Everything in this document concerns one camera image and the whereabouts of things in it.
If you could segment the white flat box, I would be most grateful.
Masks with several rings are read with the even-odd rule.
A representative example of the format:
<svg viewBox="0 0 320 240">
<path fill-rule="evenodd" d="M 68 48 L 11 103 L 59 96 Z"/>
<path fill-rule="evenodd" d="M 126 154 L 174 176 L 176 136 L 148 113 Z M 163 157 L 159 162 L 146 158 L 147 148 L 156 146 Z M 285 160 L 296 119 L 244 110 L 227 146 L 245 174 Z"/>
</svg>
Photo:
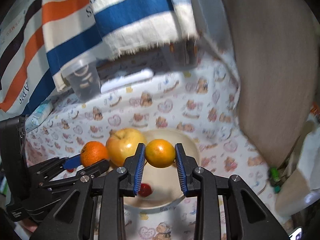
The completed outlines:
<svg viewBox="0 0 320 240">
<path fill-rule="evenodd" d="M 115 90 L 120 87 L 148 80 L 154 76 L 154 72 L 151 69 L 143 69 L 140 72 L 136 72 L 129 75 L 115 77 L 112 80 L 108 80 L 101 85 L 101 94 Z"/>
</svg>

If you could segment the striped Paris towel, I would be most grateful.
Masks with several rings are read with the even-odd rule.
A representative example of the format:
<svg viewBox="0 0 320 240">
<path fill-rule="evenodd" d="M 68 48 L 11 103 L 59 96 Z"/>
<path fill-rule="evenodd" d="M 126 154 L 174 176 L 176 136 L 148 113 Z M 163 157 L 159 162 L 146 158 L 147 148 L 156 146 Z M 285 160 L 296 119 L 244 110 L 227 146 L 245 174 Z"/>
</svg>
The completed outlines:
<svg viewBox="0 0 320 240">
<path fill-rule="evenodd" d="M 42 0 L 42 31 L 58 92 L 81 57 L 121 55 L 197 38 L 191 0 Z"/>
</svg>

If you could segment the baby wipes pack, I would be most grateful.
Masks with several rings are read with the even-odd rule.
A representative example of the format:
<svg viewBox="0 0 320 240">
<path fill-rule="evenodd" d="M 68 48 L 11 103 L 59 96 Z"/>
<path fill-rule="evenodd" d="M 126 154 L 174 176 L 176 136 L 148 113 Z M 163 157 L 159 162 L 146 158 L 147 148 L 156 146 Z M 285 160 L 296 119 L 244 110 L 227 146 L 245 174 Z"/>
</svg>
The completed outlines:
<svg viewBox="0 0 320 240">
<path fill-rule="evenodd" d="M 31 132 L 38 128 L 53 110 L 53 104 L 50 100 L 41 103 L 25 121 L 25 131 Z"/>
</svg>

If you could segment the clear plastic lidded container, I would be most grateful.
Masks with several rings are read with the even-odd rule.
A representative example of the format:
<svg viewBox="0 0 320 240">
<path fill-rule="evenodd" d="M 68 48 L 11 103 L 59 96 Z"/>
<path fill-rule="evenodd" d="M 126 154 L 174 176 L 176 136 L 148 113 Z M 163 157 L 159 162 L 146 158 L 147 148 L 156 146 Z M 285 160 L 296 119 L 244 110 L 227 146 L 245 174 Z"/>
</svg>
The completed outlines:
<svg viewBox="0 0 320 240">
<path fill-rule="evenodd" d="M 61 70 L 62 77 L 70 84 L 81 102 L 87 102 L 100 95 L 100 77 L 97 58 L 87 54 L 71 62 Z"/>
</svg>

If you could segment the orange mandarin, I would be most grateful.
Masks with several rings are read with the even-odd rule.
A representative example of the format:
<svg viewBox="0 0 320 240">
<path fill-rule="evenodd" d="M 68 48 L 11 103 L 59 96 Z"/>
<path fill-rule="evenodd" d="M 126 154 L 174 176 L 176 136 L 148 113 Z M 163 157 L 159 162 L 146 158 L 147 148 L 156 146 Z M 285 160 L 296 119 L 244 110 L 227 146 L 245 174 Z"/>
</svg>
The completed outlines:
<svg viewBox="0 0 320 240">
<path fill-rule="evenodd" d="M 176 158 L 172 144 L 164 139 L 154 139 L 145 148 L 145 159 L 153 167 L 166 168 L 172 165 Z"/>
<path fill-rule="evenodd" d="M 98 141 L 86 143 L 80 152 L 80 162 L 84 167 L 89 167 L 104 159 L 109 159 L 108 151 L 106 146 Z"/>
</svg>

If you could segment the green small object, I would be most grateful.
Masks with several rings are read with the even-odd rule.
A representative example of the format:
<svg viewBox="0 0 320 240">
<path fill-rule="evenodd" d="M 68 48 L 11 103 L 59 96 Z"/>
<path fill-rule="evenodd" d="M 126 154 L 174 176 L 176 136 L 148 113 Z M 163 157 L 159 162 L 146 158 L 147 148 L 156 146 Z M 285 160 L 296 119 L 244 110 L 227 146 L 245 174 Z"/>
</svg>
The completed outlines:
<svg viewBox="0 0 320 240">
<path fill-rule="evenodd" d="M 275 167 L 271 167 L 268 170 L 268 180 L 272 186 L 275 194 L 278 194 L 281 190 L 281 179 L 278 170 Z"/>
</svg>

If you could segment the cream round plate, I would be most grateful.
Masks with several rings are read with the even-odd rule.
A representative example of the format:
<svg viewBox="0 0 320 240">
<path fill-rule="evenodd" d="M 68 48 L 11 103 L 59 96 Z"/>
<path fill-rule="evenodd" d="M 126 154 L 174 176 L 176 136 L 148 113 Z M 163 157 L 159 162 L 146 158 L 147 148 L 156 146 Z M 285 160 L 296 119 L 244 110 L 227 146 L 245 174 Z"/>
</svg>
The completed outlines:
<svg viewBox="0 0 320 240">
<path fill-rule="evenodd" d="M 178 130 L 168 128 L 154 129 L 142 132 L 142 134 L 147 142 L 150 142 L 153 139 L 164 139 L 172 145 L 181 143 L 186 155 L 195 158 L 197 163 L 200 162 L 200 153 L 195 142 Z M 149 163 L 146 163 L 142 184 L 149 185 L 152 193 L 147 197 L 142 197 L 140 195 L 134 198 L 125 197 L 124 204 L 126 206 L 138 207 L 141 209 L 155 209 L 183 198 L 176 166 L 174 164 L 166 168 L 155 168 Z"/>
</svg>

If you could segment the baby bear print cloth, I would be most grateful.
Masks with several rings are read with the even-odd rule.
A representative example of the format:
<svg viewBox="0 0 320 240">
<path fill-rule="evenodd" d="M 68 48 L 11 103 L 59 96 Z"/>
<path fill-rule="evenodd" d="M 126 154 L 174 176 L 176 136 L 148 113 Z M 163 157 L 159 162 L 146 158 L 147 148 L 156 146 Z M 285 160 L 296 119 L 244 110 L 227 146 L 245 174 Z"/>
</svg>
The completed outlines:
<svg viewBox="0 0 320 240">
<path fill-rule="evenodd" d="M 270 211 L 276 195 L 268 182 L 268 165 L 243 135 L 235 117 L 239 74 L 226 51 L 200 53 L 189 71 L 170 73 L 160 51 L 114 64 L 114 70 L 154 68 L 153 79 L 80 103 L 60 96 L 48 118 L 26 136 L 27 164 L 78 154 L 85 143 L 105 143 L 111 131 L 135 128 L 186 134 L 200 154 L 199 165 L 215 175 L 238 174 Z"/>
</svg>

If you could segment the smartphone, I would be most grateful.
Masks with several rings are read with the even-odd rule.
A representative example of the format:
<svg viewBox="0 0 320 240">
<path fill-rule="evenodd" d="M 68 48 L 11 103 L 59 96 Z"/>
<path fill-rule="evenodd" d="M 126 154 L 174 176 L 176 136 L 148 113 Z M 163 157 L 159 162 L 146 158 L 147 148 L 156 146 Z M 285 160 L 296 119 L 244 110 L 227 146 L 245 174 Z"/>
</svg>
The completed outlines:
<svg viewBox="0 0 320 240">
<path fill-rule="evenodd" d="M 302 227 L 297 227 L 295 230 L 289 235 L 290 240 L 301 240 L 303 235 Z"/>
</svg>

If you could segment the beige upholstered headboard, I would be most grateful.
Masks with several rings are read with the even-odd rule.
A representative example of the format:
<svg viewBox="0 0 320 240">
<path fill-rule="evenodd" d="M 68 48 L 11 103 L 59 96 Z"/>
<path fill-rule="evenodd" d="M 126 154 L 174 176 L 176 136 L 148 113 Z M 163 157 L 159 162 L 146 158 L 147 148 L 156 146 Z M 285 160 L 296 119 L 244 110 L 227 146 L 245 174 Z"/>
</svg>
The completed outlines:
<svg viewBox="0 0 320 240">
<path fill-rule="evenodd" d="M 223 0 L 241 92 L 240 128 L 271 166 L 291 152 L 316 87 L 318 44 L 304 0 Z"/>
</svg>

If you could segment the large yellow apple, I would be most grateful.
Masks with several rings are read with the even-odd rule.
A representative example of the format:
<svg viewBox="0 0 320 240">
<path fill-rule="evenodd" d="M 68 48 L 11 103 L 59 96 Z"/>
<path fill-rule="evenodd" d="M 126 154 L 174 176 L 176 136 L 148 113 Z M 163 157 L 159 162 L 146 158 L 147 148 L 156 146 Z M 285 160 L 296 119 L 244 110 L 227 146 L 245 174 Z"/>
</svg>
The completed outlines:
<svg viewBox="0 0 320 240">
<path fill-rule="evenodd" d="M 112 129 L 106 142 L 110 161 L 116 166 L 123 166 L 125 159 L 135 154 L 139 143 L 147 144 L 142 132 L 133 128 Z"/>
</svg>

